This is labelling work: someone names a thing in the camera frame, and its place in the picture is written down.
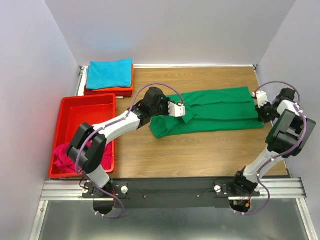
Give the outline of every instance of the white wall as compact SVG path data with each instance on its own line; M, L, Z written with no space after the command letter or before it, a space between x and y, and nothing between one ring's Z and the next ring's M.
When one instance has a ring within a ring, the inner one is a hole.
M0 238L29 239L79 67L43 0L0 1Z
M45 0L80 65L257 64L295 0Z
M301 177L313 224L320 236L320 1L297 0L272 40L257 73L260 83L285 81L298 88L301 107L317 122L301 154L287 160L289 172ZM267 88L272 96L282 85Z

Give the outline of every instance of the white knob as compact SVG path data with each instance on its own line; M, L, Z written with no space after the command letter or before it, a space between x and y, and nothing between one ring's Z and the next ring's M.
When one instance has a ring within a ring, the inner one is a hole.
M214 186L214 190L216 193L220 193L221 192L221 187L219 185Z
M127 188L127 186L123 186L122 188L121 188L121 192L123 193L123 194L126 194L127 192L128 192L128 188Z

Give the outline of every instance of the folded towel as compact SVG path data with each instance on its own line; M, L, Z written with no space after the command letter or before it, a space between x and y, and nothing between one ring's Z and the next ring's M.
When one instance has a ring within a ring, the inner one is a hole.
M88 95L100 95L100 94L114 94L116 97L124 97L124 98L131 98L132 91L93 91L84 87L83 94L85 96Z
M108 88L101 88L101 89L95 89L92 90L94 92L128 92L128 91L133 91L134 88L134 65L132 64L131 67L131 86L130 87L108 87Z
M255 103L247 87L194 91L182 94L186 115L155 116L150 129L156 138L221 130L259 129ZM168 96L179 102L177 95Z
M132 82L132 58L118 61L91 61L86 87L90 90L129 88Z

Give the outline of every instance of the gray floor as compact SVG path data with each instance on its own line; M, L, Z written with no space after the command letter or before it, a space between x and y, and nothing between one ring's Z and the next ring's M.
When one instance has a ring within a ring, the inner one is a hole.
M265 200L254 200L253 209ZM306 240L295 199L272 199L251 216L226 208L127 209L95 216L92 202L50 202L41 240Z

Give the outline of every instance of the red plastic bin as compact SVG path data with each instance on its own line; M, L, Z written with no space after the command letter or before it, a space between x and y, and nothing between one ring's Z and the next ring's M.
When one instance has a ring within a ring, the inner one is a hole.
M81 124L99 124L115 117L116 95L113 93L63 98L56 123L53 151L61 144L70 143ZM106 173L112 173L115 169L115 141L112 141L111 144L111 169L105 169ZM61 172L61 170L54 164L56 160L56 157L51 157L49 169L50 178L70 178L82 176L82 174L77 173Z

